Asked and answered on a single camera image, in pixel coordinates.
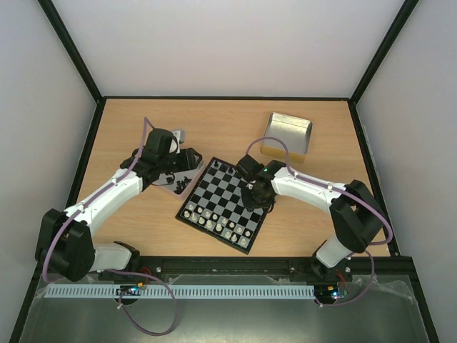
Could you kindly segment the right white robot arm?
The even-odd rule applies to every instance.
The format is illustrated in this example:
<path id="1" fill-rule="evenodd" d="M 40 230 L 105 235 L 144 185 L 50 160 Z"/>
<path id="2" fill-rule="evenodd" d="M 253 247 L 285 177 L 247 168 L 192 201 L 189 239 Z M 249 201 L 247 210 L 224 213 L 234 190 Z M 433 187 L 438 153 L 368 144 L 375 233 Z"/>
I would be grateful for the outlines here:
<path id="1" fill-rule="evenodd" d="M 267 165 L 245 155 L 236 171 L 246 180 L 241 198 L 247 210 L 273 208 L 276 197 L 291 197 L 328 213 L 335 235 L 321 244 L 311 257 L 310 270 L 321 280 L 336 272 L 342 260 L 365 252 L 387 222 L 368 187 L 359 180 L 333 183 L 303 174 L 282 161 Z"/>

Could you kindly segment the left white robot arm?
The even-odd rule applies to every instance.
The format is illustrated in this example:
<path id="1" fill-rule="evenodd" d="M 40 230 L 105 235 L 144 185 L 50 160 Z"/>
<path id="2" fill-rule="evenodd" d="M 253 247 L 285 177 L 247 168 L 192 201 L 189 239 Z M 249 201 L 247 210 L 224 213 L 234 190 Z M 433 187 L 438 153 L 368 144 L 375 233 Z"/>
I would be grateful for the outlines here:
<path id="1" fill-rule="evenodd" d="M 133 247 L 122 242 L 96 244 L 93 237 L 116 210 L 155 185 L 160 176 L 201 166 L 200 153 L 181 147 L 183 134 L 182 130 L 166 129 L 143 134 L 140 147 L 95 192 L 63 211 L 45 213 L 35 252 L 45 281 L 49 272 L 77 282 L 89 272 L 127 270 L 137 253 Z"/>

